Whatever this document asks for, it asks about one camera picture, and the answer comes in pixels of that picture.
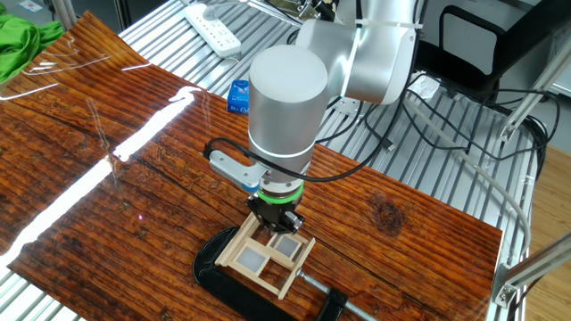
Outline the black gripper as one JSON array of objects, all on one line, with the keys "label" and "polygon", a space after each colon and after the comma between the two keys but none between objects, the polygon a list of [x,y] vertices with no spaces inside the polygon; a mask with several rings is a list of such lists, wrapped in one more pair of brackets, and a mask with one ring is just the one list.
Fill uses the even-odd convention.
[{"label": "black gripper", "polygon": [[251,196],[245,204],[269,235],[294,235],[304,223],[304,217],[295,212],[297,206],[295,202],[275,204],[263,201],[260,197]]}]

